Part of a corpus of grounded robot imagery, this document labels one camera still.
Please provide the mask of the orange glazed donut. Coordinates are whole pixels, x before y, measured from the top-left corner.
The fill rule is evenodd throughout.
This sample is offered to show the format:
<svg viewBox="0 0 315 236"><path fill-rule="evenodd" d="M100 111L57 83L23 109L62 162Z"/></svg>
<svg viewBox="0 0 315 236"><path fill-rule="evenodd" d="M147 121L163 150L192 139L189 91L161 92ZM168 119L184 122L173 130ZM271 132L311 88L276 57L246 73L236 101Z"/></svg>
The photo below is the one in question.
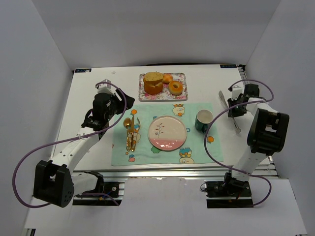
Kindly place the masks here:
<svg viewBox="0 0 315 236"><path fill-rule="evenodd" d="M179 81L171 81L168 85L168 89L172 95L180 95L183 92L183 85Z"/></svg>

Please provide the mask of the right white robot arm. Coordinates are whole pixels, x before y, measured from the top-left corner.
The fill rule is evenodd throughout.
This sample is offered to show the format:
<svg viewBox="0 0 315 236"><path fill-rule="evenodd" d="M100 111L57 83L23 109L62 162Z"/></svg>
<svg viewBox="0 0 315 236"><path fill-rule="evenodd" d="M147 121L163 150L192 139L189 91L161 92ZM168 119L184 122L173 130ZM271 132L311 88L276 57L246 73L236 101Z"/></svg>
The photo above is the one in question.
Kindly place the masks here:
<svg viewBox="0 0 315 236"><path fill-rule="evenodd" d="M253 121L247 136L248 148L233 166L233 170L224 176L223 188L229 193L241 191L247 187L250 174L268 156L282 151L287 134L289 115L272 109L259 95L259 86L247 84L244 88L232 86L227 100L229 118L240 117L246 112L253 115Z"/></svg>

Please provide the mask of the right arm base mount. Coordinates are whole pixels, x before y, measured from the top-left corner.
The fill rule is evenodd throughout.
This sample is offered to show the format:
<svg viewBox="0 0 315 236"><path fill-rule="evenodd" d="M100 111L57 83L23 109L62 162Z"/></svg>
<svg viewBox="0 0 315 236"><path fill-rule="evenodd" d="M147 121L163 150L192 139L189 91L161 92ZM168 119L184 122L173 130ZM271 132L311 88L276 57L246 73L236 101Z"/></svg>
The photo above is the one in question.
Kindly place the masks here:
<svg viewBox="0 0 315 236"><path fill-rule="evenodd" d="M206 181L200 185L200 190L206 193L208 209L253 207L252 192L248 182L245 182L244 188L228 189L223 181Z"/></svg>

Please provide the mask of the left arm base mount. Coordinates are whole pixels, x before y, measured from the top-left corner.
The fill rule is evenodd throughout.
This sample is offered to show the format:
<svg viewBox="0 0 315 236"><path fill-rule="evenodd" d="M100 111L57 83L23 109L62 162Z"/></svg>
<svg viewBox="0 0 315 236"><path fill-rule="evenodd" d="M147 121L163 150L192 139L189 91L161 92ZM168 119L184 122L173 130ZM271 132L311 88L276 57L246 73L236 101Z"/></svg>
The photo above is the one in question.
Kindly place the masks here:
<svg viewBox="0 0 315 236"><path fill-rule="evenodd" d="M123 182L108 180L98 172L82 172L72 176L74 206L119 206L123 199Z"/></svg>

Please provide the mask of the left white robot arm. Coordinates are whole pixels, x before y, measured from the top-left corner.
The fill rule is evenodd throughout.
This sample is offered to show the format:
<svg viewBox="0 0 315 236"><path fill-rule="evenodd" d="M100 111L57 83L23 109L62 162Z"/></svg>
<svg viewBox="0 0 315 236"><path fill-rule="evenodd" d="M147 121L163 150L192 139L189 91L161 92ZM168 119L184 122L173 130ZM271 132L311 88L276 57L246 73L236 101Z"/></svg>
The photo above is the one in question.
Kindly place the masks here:
<svg viewBox="0 0 315 236"><path fill-rule="evenodd" d="M33 195L59 207L66 207L76 195L101 195L104 180L100 173L89 171L73 176L73 171L92 146L100 141L109 121L115 115L132 108L135 99L123 92L98 93L79 129L77 139L49 161L41 160L35 168Z"/></svg>

